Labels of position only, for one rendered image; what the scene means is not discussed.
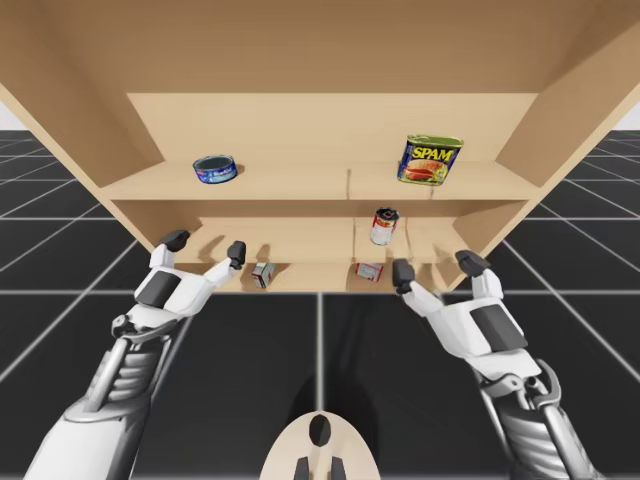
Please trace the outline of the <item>red and white can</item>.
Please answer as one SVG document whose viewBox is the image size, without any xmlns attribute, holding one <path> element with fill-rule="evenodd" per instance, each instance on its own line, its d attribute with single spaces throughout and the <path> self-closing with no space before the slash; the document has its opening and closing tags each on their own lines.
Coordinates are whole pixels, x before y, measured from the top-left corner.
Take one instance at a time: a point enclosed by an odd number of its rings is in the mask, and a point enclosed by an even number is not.
<svg viewBox="0 0 640 480">
<path fill-rule="evenodd" d="M 390 244 L 399 218 L 398 211 L 393 208 L 377 209 L 370 231 L 370 240 L 379 246 Z"/>
</svg>

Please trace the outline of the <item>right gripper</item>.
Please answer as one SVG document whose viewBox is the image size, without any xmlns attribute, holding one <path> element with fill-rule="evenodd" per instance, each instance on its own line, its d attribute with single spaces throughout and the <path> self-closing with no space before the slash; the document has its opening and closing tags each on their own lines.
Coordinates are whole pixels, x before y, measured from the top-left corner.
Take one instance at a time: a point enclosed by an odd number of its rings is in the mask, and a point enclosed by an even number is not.
<svg viewBox="0 0 640 480">
<path fill-rule="evenodd" d="M 539 375 L 541 368 L 527 351 L 522 329 L 501 301 L 501 281 L 491 264 L 471 250 L 460 250 L 455 258 L 471 281 L 476 300 L 444 306 L 416 281 L 415 270 L 406 259 L 392 262 L 396 293 L 415 313 L 427 317 L 449 354 L 466 361 L 483 377 L 499 379 L 513 374 L 525 379 Z"/>
</svg>

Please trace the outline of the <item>pale wooden shelf unit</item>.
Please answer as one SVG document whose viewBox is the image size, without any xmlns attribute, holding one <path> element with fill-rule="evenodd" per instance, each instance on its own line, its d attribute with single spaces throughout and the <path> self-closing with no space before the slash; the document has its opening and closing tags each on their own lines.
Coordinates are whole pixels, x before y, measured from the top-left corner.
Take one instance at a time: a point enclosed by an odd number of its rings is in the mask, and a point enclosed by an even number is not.
<svg viewBox="0 0 640 480">
<path fill-rule="evenodd" d="M 450 289 L 640 102 L 640 0 L 0 0 L 0 101 L 183 269 L 241 240 L 274 291 Z M 464 141 L 442 185 L 397 179 L 409 134 Z"/>
</svg>

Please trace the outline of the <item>tan robot part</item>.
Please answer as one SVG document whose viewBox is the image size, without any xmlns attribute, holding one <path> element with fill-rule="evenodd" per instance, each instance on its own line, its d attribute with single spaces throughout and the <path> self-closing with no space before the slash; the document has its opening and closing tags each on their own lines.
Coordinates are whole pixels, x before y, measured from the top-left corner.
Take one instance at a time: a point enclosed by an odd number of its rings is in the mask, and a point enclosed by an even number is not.
<svg viewBox="0 0 640 480">
<path fill-rule="evenodd" d="M 304 414 L 279 434 L 259 480 L 381 480 L 364 438 L 327 411 Z"/>
</svg>

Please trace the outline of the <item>blue flat can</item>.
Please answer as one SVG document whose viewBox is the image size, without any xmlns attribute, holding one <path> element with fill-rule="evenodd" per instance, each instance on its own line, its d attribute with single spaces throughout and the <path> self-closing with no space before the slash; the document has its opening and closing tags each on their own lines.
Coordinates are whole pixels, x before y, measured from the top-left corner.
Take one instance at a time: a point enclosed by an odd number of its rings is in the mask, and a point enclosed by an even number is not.
<svg viewBox="0 0 640 480">
<path fill-rule="evenodd" d="M 238 172 L 235 160 L 229 155 L 209 155 L 196 160 L 193 169 L 204 184 L 221 184 L 234 179 Z"/>
</svg>

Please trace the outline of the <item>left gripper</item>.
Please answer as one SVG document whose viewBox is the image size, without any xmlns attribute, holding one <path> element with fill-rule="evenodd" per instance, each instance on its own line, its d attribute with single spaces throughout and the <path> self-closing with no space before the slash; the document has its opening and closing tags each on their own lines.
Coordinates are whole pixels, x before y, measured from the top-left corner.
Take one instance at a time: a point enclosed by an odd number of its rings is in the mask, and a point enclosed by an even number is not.
<svg viewBox="0 0 640 480">
<path fill-rule="evenodd" d="M 244 267 L 247 247 L 236 240 L 227 249 L 227 258 L 204 276 L 171 269 L 176 253 L 189 238 L 187 230 L 173 231 L 151 252 L 149 267 L 154 269 L 134 292 L 134 322 L 169 322 L 193 316 L 202 310 L 215 289 L 227 284 Z"/>
</svg>

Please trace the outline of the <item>red and white carton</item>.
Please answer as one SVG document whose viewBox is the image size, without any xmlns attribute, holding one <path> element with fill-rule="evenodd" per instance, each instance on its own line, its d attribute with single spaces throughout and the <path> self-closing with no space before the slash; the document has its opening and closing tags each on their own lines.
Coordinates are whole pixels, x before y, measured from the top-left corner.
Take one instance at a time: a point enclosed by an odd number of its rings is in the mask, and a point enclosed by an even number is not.
<svg viewBox="0 0 640 480">
<path fill-rule="evenodd" d="M 256 263 L 251 276 L 254 279 L 256 286 L 261 289 L 266 289 L 271 284 L 275 274 L 275 265 L 269 262 Z"/>
</svg>

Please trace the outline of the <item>green and blue rectangular can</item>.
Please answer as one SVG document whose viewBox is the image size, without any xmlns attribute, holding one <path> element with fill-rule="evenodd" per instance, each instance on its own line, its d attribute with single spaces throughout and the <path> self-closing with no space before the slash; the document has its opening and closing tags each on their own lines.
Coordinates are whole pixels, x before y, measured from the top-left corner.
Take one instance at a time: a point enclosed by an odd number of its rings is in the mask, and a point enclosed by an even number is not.
<svg viewBox="0 0 640 480">
<path fill-rule="evenodd" d="M 464 141 L 456 137 L 409 134 L 397 179 L 411 184 L 440 186 L 463 146 Z"/>
</svg>

